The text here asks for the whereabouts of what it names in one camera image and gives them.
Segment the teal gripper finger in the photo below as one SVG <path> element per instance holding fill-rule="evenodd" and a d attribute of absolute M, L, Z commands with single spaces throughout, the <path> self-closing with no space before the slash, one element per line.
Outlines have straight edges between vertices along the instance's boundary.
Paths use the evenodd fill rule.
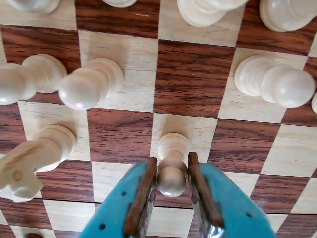
<path fill-rule="evenodd" d="M 134 164 L 89 220 L 81 238 L 144 238 L 154 207 L 157 159 Z"/>
<path fill-rule="evenodd" d="M 223 171 L 188 154 L 188 179 L 202 238 L 273 238 L 266 213 Z"/>

